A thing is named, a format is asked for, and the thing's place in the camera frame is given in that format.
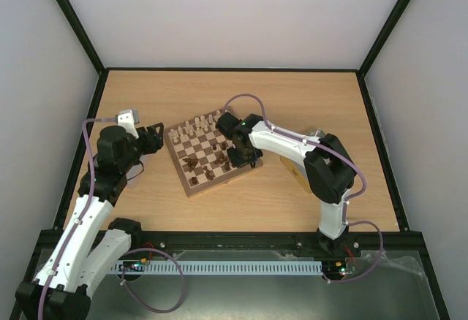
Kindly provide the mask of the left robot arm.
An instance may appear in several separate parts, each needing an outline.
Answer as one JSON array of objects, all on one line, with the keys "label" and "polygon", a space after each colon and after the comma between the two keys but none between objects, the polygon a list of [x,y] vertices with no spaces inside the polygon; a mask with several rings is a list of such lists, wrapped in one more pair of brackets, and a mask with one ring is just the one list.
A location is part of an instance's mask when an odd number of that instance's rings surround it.
[{"label": "left robot arm", "polygon": [[15,293],[26,319],[85,319],[91,298],[117,259],[141,241],[141,225],[121,218],[96,248],[98,231],[127,186],[127,174],[164,144],[164,126],[106,126],[82,177],[72,216],[42,269]]}]

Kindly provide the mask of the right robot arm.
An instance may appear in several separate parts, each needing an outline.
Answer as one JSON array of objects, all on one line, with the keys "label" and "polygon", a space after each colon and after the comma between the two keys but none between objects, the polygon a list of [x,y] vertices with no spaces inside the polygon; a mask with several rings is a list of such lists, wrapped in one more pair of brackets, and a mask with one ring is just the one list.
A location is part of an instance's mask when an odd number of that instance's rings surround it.
[{"label": "right robot arm", "polygon": [[251,114],[241,120],[229,112],[219,117],[216,129],[233,144],[227,155],[234,167],[255,167],[263,151],[297,164],[321,203],[320,250],[333,256],[343,249],[349,230],[345,205],[357,170],[352,168],[352,161],[336,136],[301,135],[274,126],[259,115]]}]

